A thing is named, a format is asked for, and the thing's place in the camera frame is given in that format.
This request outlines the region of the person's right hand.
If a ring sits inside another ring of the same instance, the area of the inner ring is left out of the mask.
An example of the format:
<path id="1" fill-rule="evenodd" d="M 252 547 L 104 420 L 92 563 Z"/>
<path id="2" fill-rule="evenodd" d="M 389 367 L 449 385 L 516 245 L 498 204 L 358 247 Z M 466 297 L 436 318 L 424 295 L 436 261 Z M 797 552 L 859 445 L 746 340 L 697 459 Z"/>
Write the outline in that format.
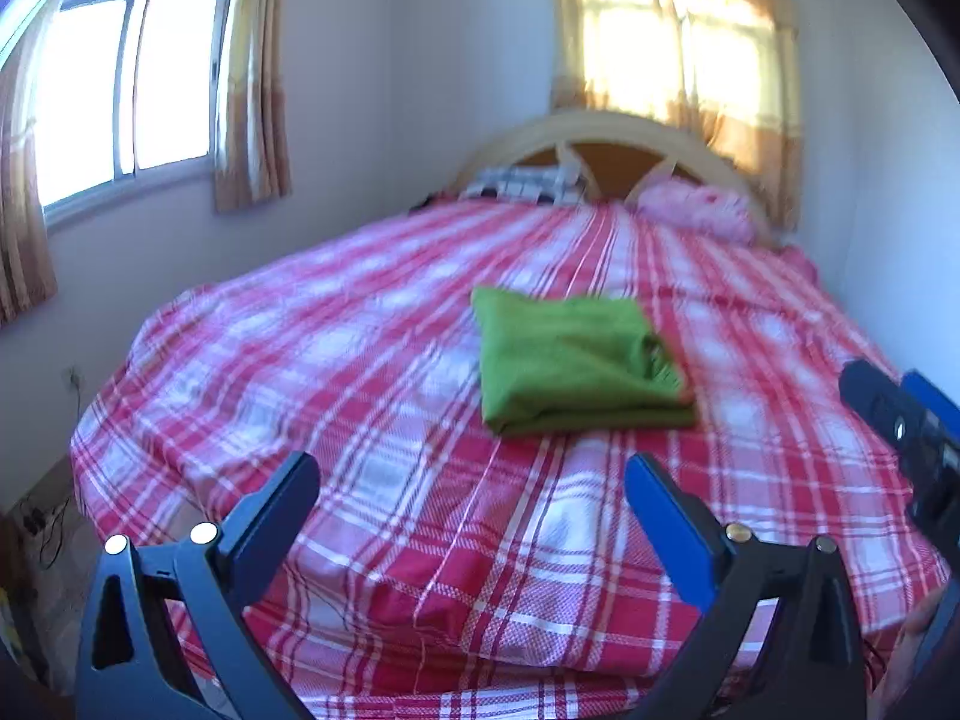
<path id="1" fill-rule="evenodd" d="M 911 683 L 914 660 L 945 591 L 946 587 L 939 587 L 931 592 L 914 606 L 901 624 L 885 676 L 880 679 L 867 702 L 867 717 L 871 720 L 884 718 L 885 712 L 895 706 L 896 701 L 907 690 Z"/>

